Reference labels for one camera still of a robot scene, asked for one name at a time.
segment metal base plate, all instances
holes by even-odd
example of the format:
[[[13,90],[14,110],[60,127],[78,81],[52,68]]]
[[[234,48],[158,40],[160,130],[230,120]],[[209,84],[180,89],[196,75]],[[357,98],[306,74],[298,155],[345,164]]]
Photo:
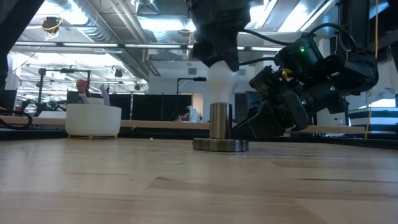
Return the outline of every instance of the metal base plate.
[[[208,152],[246,152],[249,142],[234,139],[193,139],[193,149]]]

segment person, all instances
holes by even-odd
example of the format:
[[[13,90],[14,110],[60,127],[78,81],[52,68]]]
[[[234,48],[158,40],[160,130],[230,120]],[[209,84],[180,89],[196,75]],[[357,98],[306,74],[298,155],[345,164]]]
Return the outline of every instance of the person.
[[[179,112],[177,121],[187,121],[187,122],[199,123],[199,122],[201,122],[201,118],[193,106],[187,106],[186,108],[183,108]]]

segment black cable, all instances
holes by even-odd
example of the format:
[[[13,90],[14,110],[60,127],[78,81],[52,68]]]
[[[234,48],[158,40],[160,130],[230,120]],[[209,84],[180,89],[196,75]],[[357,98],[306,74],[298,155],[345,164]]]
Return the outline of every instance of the black cable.
[[[291,44],[291,43],[289,43],[289,42],[283,42],[283,41],[279,41],[279,40],[272,39],[272,38],[270,38],[270,37],[266,37],[266,36],[264,36],[264,35],[262,35],[262,34],[259,34],[259,33],[257,33],[257,32],[254,32],[254,31],[252,31],[252,30],[244,29],[244,30],[242,30],[242,32],[245,32],[245,33],[248,33],[248,34],[251,34],[251,35],[255,35],[256,37],[259,37],[259,38],[261,38],[261,39],[263,39],[263,40],[268,40],[269,42],[272,42],[272,43],[274,43],[274,44],[279,44],[279,45],[283,45],[283,46],[288,46],[289,44]]]
[[[352,51],[356,51],[357,46],[356,46],[356,42],[355,42],[353,36],[351,36],[351,34],[349,34],[349,32],[348,32],[346,29],[342,28],[340,25],[335,24],[335,23],[332,23],[332,22],[327,22],[327,23],[324,23],[324,24],[320,24],[320,25],[317,26],[316,28],[312,29],[307,35],[312,35],[312,34],[314,34],[317,30],[319,30],[319,29],[321,29],[321,28],[324,28],[324,27],[333,27],[333,28],[335,28],[336,30],[338,30],[338,31],[340,31],[341,33],[343,33],[345,36],[348,37],[348,42],[349,42],[349,44],[351,45]]]
[[[0,124],[3,125],[4,127],[8,128],[8,129],[12,129],[12,130],[25,130],[25,129],[27,129],[29,126],[31,126],[32,123],[33,123],[33,119],[32,119],[32,117],[31,117],[31,115],[29,115],[29,114],[27,114],[27,113],[25,113],[25,112],[22,112],[22,111],[9,111],[9,110],[1,110],[1,109],[0,109],[0,114],[18,114],[18,115],[27,117],[27,124],[23,125],[22,127],[20,127],[20,126],[12,126],[12,125],[10,125],[10,124],[7,124],[5,121],[3,121],[3,120],[0,118]]]
[[[284,68],[284,63],[279,58],[275,58],[275,57],[258,58],[258,59],[250,60],[247,62],[241,62],[241,63],[239,63],[239,65],[240,66],[250,65],[252,63],[263,62],[263,61],[268,61],[268,60],[275,62],[275,64],[277,66],[279,66],[279,68]]]

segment wooden table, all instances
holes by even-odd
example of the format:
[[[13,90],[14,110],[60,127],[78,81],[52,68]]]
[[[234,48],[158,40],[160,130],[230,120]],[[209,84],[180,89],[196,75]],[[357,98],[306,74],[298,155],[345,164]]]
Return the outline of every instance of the wooden table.
[[[0,222],[397,223],[398,151],[251,142],[55,139],[0,144]]]
[[[25,117],[0,116],[9,124],[26,124]],[[65,119],[57,118],[33,118],[33,124],[36,125],[54,125],[64,126]],[[126,121],[121,123],[122,128],[167,128],[167,129],[209,129],[209,123],[187,123],[187,122],[171,122],[171,121]],[[348,126],[309,126],[307,129],[300,131],[301,133],[364,133],[363,127]]]

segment metal cylinder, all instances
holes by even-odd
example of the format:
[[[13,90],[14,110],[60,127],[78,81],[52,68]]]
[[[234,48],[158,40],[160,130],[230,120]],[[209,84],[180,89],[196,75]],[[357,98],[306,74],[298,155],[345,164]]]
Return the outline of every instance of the metal cylinder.
[[[232,128],[232,106],[229,103],[210,105],[210,138],[229,139]]]

